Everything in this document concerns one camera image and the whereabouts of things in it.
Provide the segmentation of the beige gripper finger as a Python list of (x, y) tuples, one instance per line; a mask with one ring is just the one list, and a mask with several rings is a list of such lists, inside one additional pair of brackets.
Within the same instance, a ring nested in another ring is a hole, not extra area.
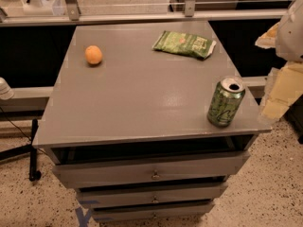
[(255, 45), (263, 49), (275, 48), (278, 26), (279, 23), (271, 26), (264, 34), (257, 38)]
[(288, 61), (268, 78), (260, 114), (270, 121), (278, 121), (303, 95), (303, 63)]

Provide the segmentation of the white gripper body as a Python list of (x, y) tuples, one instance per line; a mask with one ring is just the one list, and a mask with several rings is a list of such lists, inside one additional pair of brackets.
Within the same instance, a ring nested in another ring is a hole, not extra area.
[(276, 54), (303, 62), (303, 0), (295, 0), (282, 16), (276, 33)]

